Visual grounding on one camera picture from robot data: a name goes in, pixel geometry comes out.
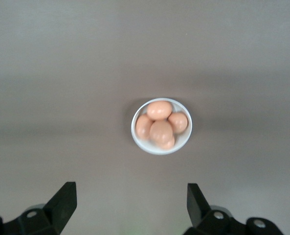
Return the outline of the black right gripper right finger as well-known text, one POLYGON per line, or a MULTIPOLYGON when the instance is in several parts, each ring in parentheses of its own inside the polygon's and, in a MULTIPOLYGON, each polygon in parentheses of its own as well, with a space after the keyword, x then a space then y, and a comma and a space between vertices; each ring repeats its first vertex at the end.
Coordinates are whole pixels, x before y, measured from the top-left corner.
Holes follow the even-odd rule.
POLYGON ((223 207, 210 206, 198 184, 187 185, 187 211, 192 223, 186 235, 281 235, 270 220, 250 217, 245 224, 223 207))

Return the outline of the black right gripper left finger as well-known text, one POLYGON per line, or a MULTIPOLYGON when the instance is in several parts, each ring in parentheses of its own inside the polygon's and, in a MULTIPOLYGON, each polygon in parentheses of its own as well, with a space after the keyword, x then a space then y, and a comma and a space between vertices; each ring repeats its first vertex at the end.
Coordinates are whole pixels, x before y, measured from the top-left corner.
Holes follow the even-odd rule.
POLYGON ((66 182, 46 203, 9 222, 0 217, 0 235, 59 235, 76 210, 76 183, 66 182))

